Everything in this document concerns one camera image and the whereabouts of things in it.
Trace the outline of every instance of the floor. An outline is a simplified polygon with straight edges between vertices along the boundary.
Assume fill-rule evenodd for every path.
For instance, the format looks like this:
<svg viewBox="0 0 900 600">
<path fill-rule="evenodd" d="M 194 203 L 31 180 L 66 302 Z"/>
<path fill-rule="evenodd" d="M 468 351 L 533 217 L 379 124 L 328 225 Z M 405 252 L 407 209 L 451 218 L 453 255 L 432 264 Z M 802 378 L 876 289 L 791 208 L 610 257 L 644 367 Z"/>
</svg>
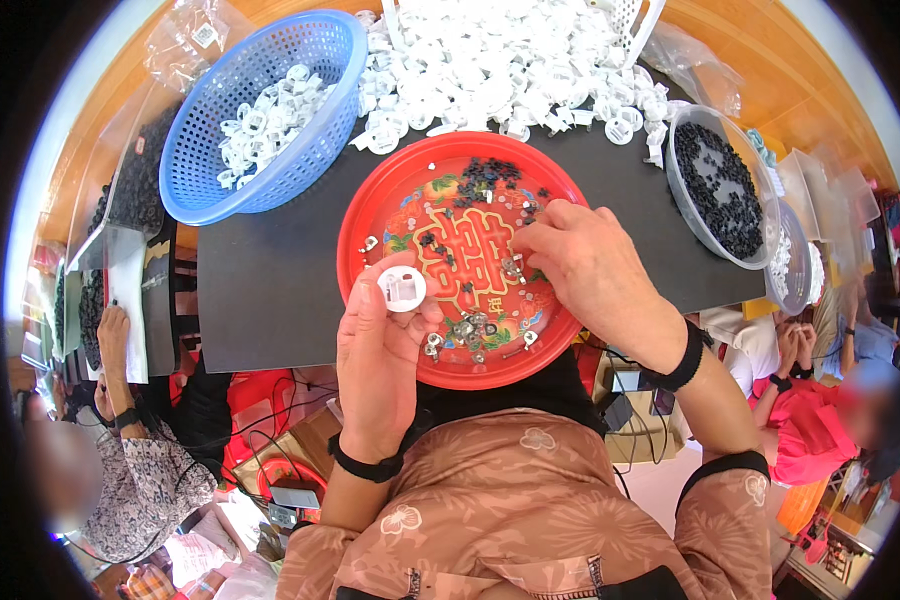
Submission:
<svg viewBox="0 0 900 600">
<path fill-rule="evenodd" d="M 671 460 L 660 464 L 638 462 L 627 473 L 625 464 L 617 464 L 617 469 L 624 476 L 630 498 L 672 537 L 676 525 L 675 511 L 684 484 L 702 463 L 699 447 L 693 442 L 676 453 Z M 787 496 L 787 488 L 772 484 L 767 492 L 765 505 L 769 534 L 770 565 L 776 571 L 787 558 L 790 544 L 780 539 L 790 537 L 786 529 L 777 522 L 777 512 Z"/>
</svg>

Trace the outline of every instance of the blue plastic basket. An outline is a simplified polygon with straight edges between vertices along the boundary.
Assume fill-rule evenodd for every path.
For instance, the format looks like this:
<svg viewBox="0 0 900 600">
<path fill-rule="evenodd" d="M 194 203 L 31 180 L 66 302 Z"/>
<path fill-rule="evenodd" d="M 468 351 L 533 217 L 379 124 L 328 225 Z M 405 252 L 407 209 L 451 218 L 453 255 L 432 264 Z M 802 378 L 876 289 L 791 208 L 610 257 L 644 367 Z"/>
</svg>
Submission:
<svg viewBox="0 0 900 600">
<path fill-rule="evenodd" d="M 306 10 L 275 21 L 234 46 L 200 78 L 173 120 L 160 158 L 160 196 L 174 219 L 209 225 L 235 212 L 263 212 L 297 197 L 333 163 L 357 119 L 358 82 L 367 62 L 367 33 L 340 10 Z M 240 103 L 303 64 L 336 84 L 300 135 L 239 191 L 224 189 L 227 166 L 220 122 Z"/>
</svg>

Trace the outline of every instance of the black hair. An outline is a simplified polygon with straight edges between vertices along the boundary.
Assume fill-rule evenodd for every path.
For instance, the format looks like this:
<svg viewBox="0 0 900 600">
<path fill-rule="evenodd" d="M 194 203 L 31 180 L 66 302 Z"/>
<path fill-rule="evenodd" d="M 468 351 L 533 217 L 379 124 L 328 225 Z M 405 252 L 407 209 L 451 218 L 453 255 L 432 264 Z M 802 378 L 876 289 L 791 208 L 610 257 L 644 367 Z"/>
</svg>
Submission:
<svg viewBox="0 0 900 600">
<path fill-rule="evenodd" d="M 900 377 L 889 393 L 889 402 L 881 414 L 877 447 L 861 452 L 867 470 L 866 482 L 874 485 L 900 468 Z"/>
</svg>

